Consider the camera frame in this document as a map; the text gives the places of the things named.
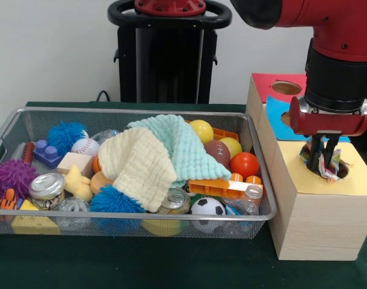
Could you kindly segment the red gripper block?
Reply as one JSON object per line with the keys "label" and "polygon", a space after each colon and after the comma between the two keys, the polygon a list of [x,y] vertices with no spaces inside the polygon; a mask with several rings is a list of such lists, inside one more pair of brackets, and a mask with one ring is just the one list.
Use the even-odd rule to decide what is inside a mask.
{"label": "red gripper block", "polygon": [[[290,126],[295,134],[312,136],[307,168],[311,172],[318,171],[321,155],[321,135],[339,134],[342,136],[359,136],[367,130],[367,99],[360,110],[354,113],[338,114],[311,107],[304,97],[292,98],[289,107]],[[328,141],[322,152],[324,167],[329,168],[338,135],[327,135]]]}

